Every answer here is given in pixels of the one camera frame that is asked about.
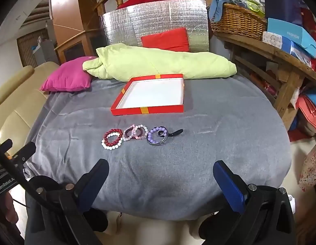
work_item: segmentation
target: pink beaded bracelet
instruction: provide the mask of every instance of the pink beaded bracelet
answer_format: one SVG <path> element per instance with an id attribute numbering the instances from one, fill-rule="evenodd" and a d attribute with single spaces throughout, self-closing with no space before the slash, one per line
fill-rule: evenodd
<path id="1" fill-rule="evenodd" d="M 123 141 L 125 142 L 125 141 L 129 141 L 129 140 L 131 140 L 131 138 L 133 137 L 133 129 L 134 129 L 134 127 L 135 127 L 135 125 L 134 124 L 132 124 L 129 128 L 127 128 L 126 130 L 124 130 L 123 131 L 123 136 L 122 136 L 122 139 L 123 139 Z M 128 137 L 126 137 L 126 133 L 127 133 L 127 131 L 128 130 L 130 130 L 130 129 L 132 129 L 132 133 L 131 133 L 131 135 L 130 136 L 128 136 Z"/>
<path id="2" fill-rule="evenodd" d="M 137 136 L 137 135 L 136 135 L 136 131 L 137 131 L 137 129 L 139 129 L 139 128 L 143 128 L 143 129 L 144 129 L 145 134 L 144 134 L 143 136 Z M 137 140 L 139 140 L 139 139 L 145 139 L 146 136 L 147 136 L 147 134 L 148 134 L 148 128 L 147 128 L 145 125 L 140 124 L 140 125 L 136 125 L 136 126 L 133 128 L 131 136 L 134 136 Z"/>

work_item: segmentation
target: red pillow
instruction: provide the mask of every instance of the red pillow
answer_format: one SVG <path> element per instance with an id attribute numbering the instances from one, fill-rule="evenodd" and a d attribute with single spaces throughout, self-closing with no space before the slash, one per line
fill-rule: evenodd
<path id="1" fill-rule="evenodd" d="M 161 50 L 190 51 L 186 28 L 175 28 L 162 33 L 141 37 L 145 48 L 158 48 Z"/>

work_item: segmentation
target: silver insulation panel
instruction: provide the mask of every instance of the silver insulation panel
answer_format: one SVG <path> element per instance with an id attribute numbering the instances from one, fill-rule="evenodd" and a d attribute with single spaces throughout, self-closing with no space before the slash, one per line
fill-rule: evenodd
<path id="1" fill-rule="evenodd" d="M 108 45 L 142 46 L 141 37 L 185 27 L 190 51 L 209 51 L 205 0 L 166 0 L 131 5 L 103 14 Z"/>

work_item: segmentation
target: metal screw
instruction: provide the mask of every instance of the metal screw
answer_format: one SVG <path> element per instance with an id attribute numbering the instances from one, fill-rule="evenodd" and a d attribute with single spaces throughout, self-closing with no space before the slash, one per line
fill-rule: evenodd
<path id="1" fill-rule="evenodd" d="M 256 190 L 257 190 L 257 186 L 255 186 L 254 184 L 250 184 L 250 185 L 249 185 L 249 189 L 250 189 L 251 191 L 256 191 Z"/>
<path id="2" fill-rule="evenodd" d="M 37 189 L 37 193 L 38 194 L 41 194 L 42 192 L 43 192 L 43 188 L 40 187 L 40 188 Z"/>
<path id="3" fill-rule="evenodd" d="M 74 184 L 73 183 L 66 184 L 66 186 L 65 186 L 66 190 L 71 190 L 73 188 L 74 188 Z"/>
<path id="4" fill-rule="evenodd" d="M 281 193 L 286 193 L 286 189 L 283 188 L 283 187 L 280 187 L 280 188 L 279 188 L 279 191 L 280 191 Z"/>

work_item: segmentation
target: wicker basket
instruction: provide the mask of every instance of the wicker basket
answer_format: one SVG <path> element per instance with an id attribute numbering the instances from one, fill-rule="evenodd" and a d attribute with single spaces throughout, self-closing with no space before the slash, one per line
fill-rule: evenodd
<path id="1" fill-rule="evenodd" d="M 267 20 L 238 5 L 223 4 L 223 14 L 217 23 L 210 22 L 211 29 L 217 32 L 240 35 L 257 40 L 267 30 Z"/>

